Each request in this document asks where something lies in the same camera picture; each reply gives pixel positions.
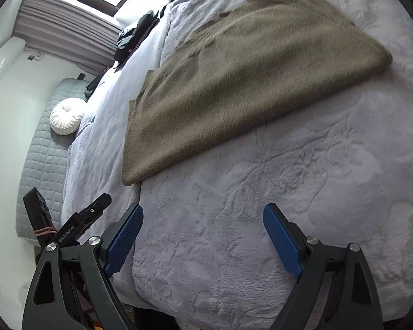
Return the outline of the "brown knit sweater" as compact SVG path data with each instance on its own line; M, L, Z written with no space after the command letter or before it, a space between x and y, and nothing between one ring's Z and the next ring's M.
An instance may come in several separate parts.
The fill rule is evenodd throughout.
M389 68L392 55L326 0L245 0L201 26L129 103L129 186Z

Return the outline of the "grey quilted headboard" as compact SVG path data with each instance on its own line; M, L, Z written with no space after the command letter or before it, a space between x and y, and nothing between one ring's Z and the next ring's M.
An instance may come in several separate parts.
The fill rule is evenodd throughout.
M33 246L39 242L27 216L23 196L32 188L37 188L47 203L54 227L60 227L68 148L75 139L74 134L60 136L54 133L50 127L50 114L60 101L84 99L87 84L87 81L73 78L59 83L42 113L29 146L18 187L15 229L19 238Z

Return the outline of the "lavender embossed bed blanket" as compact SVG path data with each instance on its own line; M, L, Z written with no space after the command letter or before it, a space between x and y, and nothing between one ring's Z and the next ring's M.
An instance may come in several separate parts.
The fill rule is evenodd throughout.
M174 165L121 181L128 103L201 25L244 0L176 0L101 82L69 150L61 219L103 193L100 235L130 204L144 223L119 299L202 329L268 329L295 280L262 222L277 204L324 244L361 246L385 320L413 305L413 20L399 0L327 0L392 54L389 71Z

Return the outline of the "white round pleated cushion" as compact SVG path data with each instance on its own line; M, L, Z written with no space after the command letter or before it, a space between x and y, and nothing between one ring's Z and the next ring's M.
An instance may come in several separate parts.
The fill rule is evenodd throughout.
M50 113L50 127L56 134L67 136L75 133L87 109L80 98L66 98L54 106Z

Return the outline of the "white air conditioner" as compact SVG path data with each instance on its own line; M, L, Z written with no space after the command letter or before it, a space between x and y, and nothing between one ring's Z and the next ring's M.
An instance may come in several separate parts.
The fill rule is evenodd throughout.
M24 50L25 45L25 40L12 37L0 48L0 80Z

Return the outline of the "grey pleated curtain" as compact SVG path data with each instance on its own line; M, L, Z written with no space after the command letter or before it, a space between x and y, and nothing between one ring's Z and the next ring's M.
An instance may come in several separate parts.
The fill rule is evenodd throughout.
M101 73L115 62L123 29L116 19L77 0L22 0L13 35L31 48Z

